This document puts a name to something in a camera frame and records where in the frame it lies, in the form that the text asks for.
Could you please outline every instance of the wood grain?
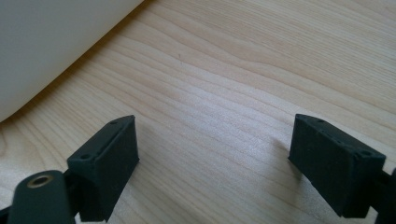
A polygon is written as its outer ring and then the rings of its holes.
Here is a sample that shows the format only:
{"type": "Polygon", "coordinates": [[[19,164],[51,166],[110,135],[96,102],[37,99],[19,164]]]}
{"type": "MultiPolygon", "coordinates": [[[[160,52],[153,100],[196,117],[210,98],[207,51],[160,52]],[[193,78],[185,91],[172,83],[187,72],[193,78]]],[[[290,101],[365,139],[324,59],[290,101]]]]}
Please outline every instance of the wood grain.
{"type": "Polygon", "coordinates": [[[109,223],[374,223],[338,217],[287,160],[317,116],[396,166],[396,2],[145,1],[0,123],[0,206],[136,115],[141,162],[109,223]]]}

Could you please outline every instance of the light wooden surface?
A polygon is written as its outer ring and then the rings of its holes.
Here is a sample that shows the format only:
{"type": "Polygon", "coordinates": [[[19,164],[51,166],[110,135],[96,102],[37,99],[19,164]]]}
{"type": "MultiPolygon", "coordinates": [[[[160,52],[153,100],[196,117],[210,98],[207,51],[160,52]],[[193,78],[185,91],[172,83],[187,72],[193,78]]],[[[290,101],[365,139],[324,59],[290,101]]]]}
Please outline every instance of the light wooden surface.
{"type": "Polygon", "coordinates": [[[133,114],[141,162],[110,223],[374,223],[338,217],[287,157],[303,113],[390,173],[395,85],[393,0],[148,0],[0,123],[0,207],[133,114]]]}

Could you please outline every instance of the wooden table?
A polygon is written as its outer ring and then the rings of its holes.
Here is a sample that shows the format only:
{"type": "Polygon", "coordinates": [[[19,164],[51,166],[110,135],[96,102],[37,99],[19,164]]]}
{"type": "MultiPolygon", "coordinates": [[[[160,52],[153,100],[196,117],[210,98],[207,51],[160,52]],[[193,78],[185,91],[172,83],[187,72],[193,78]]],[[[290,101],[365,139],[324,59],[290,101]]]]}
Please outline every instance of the wooden table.
{"type": "Polygon", "coordinates": [[[110,223],[374,223],[338,217],[288,161],[294,115],[396,166],[396,2],[145,1],[0,124],[0,206],[105,123],[140,163],[110,223]]]}

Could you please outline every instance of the white object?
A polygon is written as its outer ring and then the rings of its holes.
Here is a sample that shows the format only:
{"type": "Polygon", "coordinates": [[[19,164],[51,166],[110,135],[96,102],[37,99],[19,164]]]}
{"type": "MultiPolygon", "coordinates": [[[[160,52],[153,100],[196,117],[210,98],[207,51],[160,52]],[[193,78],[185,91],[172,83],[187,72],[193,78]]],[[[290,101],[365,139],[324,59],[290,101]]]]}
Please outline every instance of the white object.
{"type": "Polygon", "coordinates": [[[1,1],[0,121],[50,84],[142,1],[1,1]]]}

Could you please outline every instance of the rectangular black block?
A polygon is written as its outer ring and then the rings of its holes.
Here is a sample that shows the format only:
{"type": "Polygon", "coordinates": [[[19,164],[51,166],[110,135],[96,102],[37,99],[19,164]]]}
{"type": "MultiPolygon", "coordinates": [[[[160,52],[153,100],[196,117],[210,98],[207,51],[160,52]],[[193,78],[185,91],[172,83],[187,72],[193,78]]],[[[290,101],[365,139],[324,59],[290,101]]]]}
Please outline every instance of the rectangular black block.
{"type": "Polygon", "coordinates": [[[385,156],[330,123],[296,115],[289,160],[343,217],[365,217],[385,156]]]}
{"type": "Polygon", "coordinates": [[[138,162],[134,116],[112,120],[67,159],[69,172],[80,177],[82,221],[110,218],[138,162]]]}

